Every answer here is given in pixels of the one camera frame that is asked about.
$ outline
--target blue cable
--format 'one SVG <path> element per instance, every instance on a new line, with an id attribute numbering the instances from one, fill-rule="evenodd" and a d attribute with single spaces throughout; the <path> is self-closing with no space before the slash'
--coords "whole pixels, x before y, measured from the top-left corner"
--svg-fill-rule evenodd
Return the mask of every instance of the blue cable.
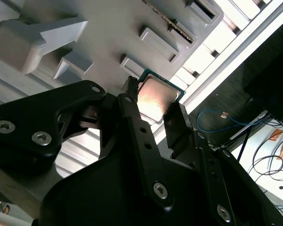
<path id="1" fill-rule="evenodd" d="M 214 109 L 209 109 L 209 110 L 204 110 L 202 112 L 200 112 L 197 116 L 197 127 L 199 130 L 201 130 L 202 132 L 206 132 L 206 133 L 215 133 L 215 132 L 220 132 L 220 131 L 224 131 L 224 130 L 228 130 L 228 129 L 231 129 L 233 127 L 237 127 L 237 126 L 254 126 L 254 125 L 257 125 L 258 123 L 261 123 L 260 120 L 258 120 L 257 122 L 255 123 L 252 123 L 252 124 L 249 124 L 249 123 L 243 123 L 243 122 L 239 122 L 237 120 L 235 120 L 234 118 L 232 118 L 231 116 L 228 116 L 226 119 L 229 119 L 233 122 L 235 122 L 237 125 L 234 125 L 234 126 L 229 126 L 229 127 L 225 127 L 225 128 L 222 128 L 222 129 L 217 129 L 217 130 L 206 130 L 206 129 L 203 129 L 200 127 L 199 125 L 199 118 L 200 116 L 205 113 L 205 112 L 218 112 L 218 113 L 223 113 L 223 111 L 221 110 L 214 110 Z"/>

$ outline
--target mounting hole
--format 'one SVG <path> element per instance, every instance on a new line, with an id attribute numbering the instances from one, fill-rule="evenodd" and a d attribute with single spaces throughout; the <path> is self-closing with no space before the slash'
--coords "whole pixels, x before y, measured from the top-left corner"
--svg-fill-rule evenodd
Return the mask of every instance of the mounting hole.
<path id="1" fill-rule="evenodd" d="M 196 164 L 195 164 L 195 162 L 192 162 L 192 163 L 191 163 L 191 167 L 192 167 L 193 169 L 196 169 Z"/>
<path id="2" fill-rule="evenodd" d="M 132 102 L 132 99 L 129 98 L 129 97 L 125 97 L 125 100 L 126 100 L 126 101 L 129 101 L 129 102 Z"/>
<path id="3" fill-rule="evenodd" d="M 216 163 L 213 160 L 211 160 L 211 159 L 209 159 L 209 163 L 211 163 L 212 166 L 216 165 Z"/>
<path id="4" fill-rule="evenodd" d="M 199 133 L 198 132 L 198 136 L 201 138 L 201 139 L 204 139 L 204 135 L 202 133 Z"/>
<path id="5" fill-rule="evenodd" d="M 99 92 L 100 92 L 100 89 L 99 89 L 99 88 L 97 88 L 97 87 L 95 87 L 95 86 L 93 86 L 93 87 L 92 87 L 92 90 L 93 90 L 93 91 L 95 91 L 95 92 L 97 92 L 97 93 L 99 93 Z"/>
<path id="6" fill-rule="evenodd" d="M 213 176 L 214 179 L 219 180 L 219 177 L 217 176 L 216 173 L 212 172 L 212 176 Z"/>
<path id="7" fill-rule="evenodd" d="M 143 128 L 143 127 L 141 127 L 140 130 L 141 130 L 141 132 L 143 132 L 143 133 L 147 133 L 146 129 Z"/>
<path id="8" fill-rule="evenodd" d="M 148 144 L 148 143 L 145 143 L 145 147 L 146 147 L 147 149 L 152 149 L 152 146 L 151 146 L 150 144 Z"/>

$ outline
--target gray plastic part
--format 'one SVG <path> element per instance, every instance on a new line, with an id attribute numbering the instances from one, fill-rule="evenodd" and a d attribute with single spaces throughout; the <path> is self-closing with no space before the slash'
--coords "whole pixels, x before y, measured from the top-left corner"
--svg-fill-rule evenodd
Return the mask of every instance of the gray plastic part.
<path id="1" fill-rule="evenodd" d="M 23 74 L 34 71 L 43 55 L 77 41 L 87 21 L 79 17 L 26 25 L 16 20 L 0 22 L 0 60 Z"/>
<path id="2" fill-rule="evenodd" d="M 44 54 L 50 53 L 73 41 L 77 42 L 88 21 L 80 17 L 72 17 L 48 23 L 30 25 L 45 39 L 47 46 Z"/>
<path id="3" fill-rule="evenodd" d="M 82 57 L 80 54 L 71 51 L 66 54 L 60 60 L 60 63 L 54 73 L 53 79 L 58 78 L 63 74 L 69 67 L 79 74 L 85 74 L 92 66 L 92 61 Z"/>
<path id="4" fill-rule="evenodd" d="M 141 67 L 128 56 L 123 59 L 120 67 L 137 79 L 142 75 L 143 71 L 145 70 L 145 68 Z"/>
<path id="5" fill-rule="evenodd" d="M 204 23 L 212 25 L 219 17 L 223 18 L 223 12 L 216 7 L 214 1 L 192 0 L 187 7 L 195 13 Z"/>
<path id="6" fill-rule="evenodd" d="M 175 60 L 179 57 L 177 50 L 171 47 L 148 27 L 142 32 L 140 39 L 155 49 L 171 63 L 175 62 Z"/>
<path id="7" fill-rule="evenodd" d="M 213 25 L 204 23 L 186 7 L 185 0 L 149 1 L 166 17 L 180 22 L 198 41 L 187 48 L 168 32 L 169 24 L 141 0 L 114 0 L 109 4 L 90 0 L 26 0 L 23 13 L 40 22 L 57 20 L 65 14 L 79 14 L 89 20 L 79 41 L 73 46 L 74 51 L 94 62 L 84 79 L 92 80 L 106 90 L 111 87 L 120 89 L 128 78 L 128 72 L 120 67 L 124 55 L 169 80 L 222 21 L 220 18 Z M 169 59 L 139 38 L 145 27 L 179 53 L 176 61 L 170 63 Z M 52 70 L 50 77 L 57 65 L 58 62 L 56 65 L 47 62 L 44 65 Z"/>

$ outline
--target screw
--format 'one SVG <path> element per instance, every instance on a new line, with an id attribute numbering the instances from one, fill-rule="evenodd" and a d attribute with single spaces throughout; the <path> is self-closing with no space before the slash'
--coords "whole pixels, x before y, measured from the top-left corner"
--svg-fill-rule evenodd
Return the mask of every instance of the screw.
<path id="1" fill-rule="evenodd" d="M 168 191 L 167 191 L 166 187 L 159 182 L 156 182 L 154 184 L 153 190 L 154 190 L 155 194 L 161 199 L 166 199 L 168 197 Z"/>
<path id="2" fill-rule="evenodd" d="M 217 206 L 217 212 L 218 212 L 219 216 L 221 216 L 221 218 L 225 222 L 227 222 L 227 223 L 231 222 L 231 215 L 228 213 L 228 211 L 223 206 L 218 205 Z"/>
<path id="3" fill-rule="evenodd" d="M 51 143 L 51 135 L 46 132 L 36 132 L 32 135 L 32 141 L 38 145 L 46 146 Z"/>
<path id="4" fill-rule="evenodd" d="M 132 102 L 132 100 L 129 97 L 125 97 L 126 101 Z"/>
<path id="5" fill-rule="evenodd" d="M 231 157 L 231 155 L 228 153 L 228 151 L 227 150 L 225 150 L 225 149 L 223 149 L 223 154 L 225 154 L 227 157 Z"/>
<path id="6" fill-rule="evenodd" d="M 97 88 L 97 87 L 95 87 L 95 86 L 93 86 L 93 87 L 92 87 L 92 90 L 93 90 L 93 91 L 95 91 L 95 92 L 97 92 L 97 93 L 99 93 L 99 92 L 100 92 L 100 89 L 99 89 L 99 88 Z"/>
<path id="7" fill-rule="evenodd" d="M 0 133 L 8 134 L 14 131 L 15 128 L 16 126 L 12 122 L 6 120 L 0 120 Z"/>
<path id="8" fill-rule="evenodd" d="M 199 132 L 198 132 L 198 136 L 199 136 L 200 138 L 204 139 L 204 135 L 203 135 L 202 133 L 199 133 Z"/>

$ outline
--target white surface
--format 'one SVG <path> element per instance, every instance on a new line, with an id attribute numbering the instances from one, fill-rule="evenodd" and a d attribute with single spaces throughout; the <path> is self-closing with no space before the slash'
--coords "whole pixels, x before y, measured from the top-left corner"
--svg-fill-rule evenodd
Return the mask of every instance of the white surface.
<path id="1" fill-rule="evenodd" d="M 201 74 L 213 61 L 214 57 L 201 45 L 185 62 L 185 66 Z"/>
<path id="2" fill-rule="evenodd" d="M 275 130 L 275 128 L 266 125 L 263 129 L 261 129 L 259 132 L 257 132 L 255 135 L 253 135 L 252 137 L 249 138 L 249 140 L 246 143 L 243 155 L 240 159 L 240 164 L 243 166 L 243 168 L 248 171 L 250 169 L 250 167 L 252 166 L 252 158 L 254 155 L 254 152 L 256 151 L 256 149 L 258 148 L 258 146 L 265 141 L 266 139 L 268 139 L 271 134 L 273 133 L 273 131 Z M 256 155 L 255 160 L 260 159 L 261 157 L 265 157 L 268 155 L 272 155 L 273 151 L 275 150 L 275 148 L 277 147 L 277 145 L 283 141 L 283 134 L 281 134 L 281 136 L 276 140 L 276 141 L 271 141 L 268 140 L 258 151 L 258 154 Z M 241 146 L 237 147 L 232 154 L 237 158 L 239 151 L 241 150 Z M 276 151 L 276 155 L 279 155 L 280 150 L 282 148 L 282 144 L 280 145 L 280 147 L 277 149 Z M 255 168 L 258 172 L 261 173 L 266 173 L 269 171 L 269 168 L 267 166 L 269 166 L 269 161 L 270 158 L 268 159 L 264 159 L 263 161 L 261 161 L 260 163 L 258 163 Z M 271 170 L 277 170 L 279 169 L 279 167 L 281 166 L 281 160 L 278 160 L 276 158 L 273 159 L 272 161 L 272 167 Z M 255 170 L 252 170 L 250 172 L 250 176 L 251 178 L 255 181 L 260 174 L 258 174 Z M 282 179 L 283 180 L 283 172 L 279 172 L 275 175 L 272 175 L 273 178 L 276 179 Z M 268 190 L 269 192 L 273 193 L 274 195 L 278 196 L 280 199 L 283 200 L 283 189 L 279 189 L 280 186 L 283 186 L 283 181 L 276 181 L 273 180 L 272 178 L 270 178 L 269 176 L 261 176 L 258 181 L 257 184 L 262 186 L 263 188 L 265 188 L 266 190 Z"/>
<path id="3" fill-rule="evenodd" d="M 260 12 L 259 7 L 253 0 L 233 0 L 233 2 L 249 19 L 253 19 Z"/>
<path id="4" fill-rule="evenodd" d="M 235 38 L 234 32 L 224 22 L 221 22 L 204 40 L 203 44 L 209 49 L 215 49 L 218 53 L 221 53 Z"/>
<path id="5" fill-rule="evenodd" d="M 215 0 L 215 2 L 240 30 L 243 30 L 247 26 L 249 20 L 242 15 L 232 3 L 227 0 Z"/>

